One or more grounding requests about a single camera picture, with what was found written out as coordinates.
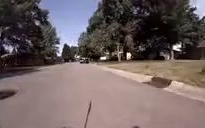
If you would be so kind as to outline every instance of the road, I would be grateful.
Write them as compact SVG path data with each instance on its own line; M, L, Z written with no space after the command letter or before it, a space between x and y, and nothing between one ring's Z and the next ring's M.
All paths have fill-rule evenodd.
M17 95L0 101L1 128L205 128L205 103L93 65L63 64L0 79Z

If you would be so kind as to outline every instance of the sky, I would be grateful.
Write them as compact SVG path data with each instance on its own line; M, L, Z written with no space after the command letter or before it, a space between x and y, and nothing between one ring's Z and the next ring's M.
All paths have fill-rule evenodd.
M56 27L61 44L76 46L81 32L86 30L89 18L100 0L42 0L41 7L50 12L50 21ZM205 0L192 0L199 16L205 15Z

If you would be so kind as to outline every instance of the grass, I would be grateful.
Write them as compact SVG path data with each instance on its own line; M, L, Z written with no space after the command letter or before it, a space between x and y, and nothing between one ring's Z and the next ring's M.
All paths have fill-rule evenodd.
M103 63L109 68L181 81L205 88L205 60L133 61Z

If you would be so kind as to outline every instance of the parked car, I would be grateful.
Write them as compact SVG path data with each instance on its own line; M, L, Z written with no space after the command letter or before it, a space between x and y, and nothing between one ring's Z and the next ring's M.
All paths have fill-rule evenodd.
M89 64L89 59L87 59L87 58L82 58L82 59L80 59L80 64Z

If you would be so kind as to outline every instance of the curb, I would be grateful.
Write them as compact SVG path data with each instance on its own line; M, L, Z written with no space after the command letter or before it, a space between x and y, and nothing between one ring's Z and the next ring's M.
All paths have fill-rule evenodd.
M146 84L156 84L155 87L161 88L164 91L175 93L193 100L198 100L205 102L205 89L194 87L182 82L172 81L165 78L153 77L148 75L131 73L118 69L111 69L108 67L95 65L97 68L100 68L104 71L111 72L113 74Z

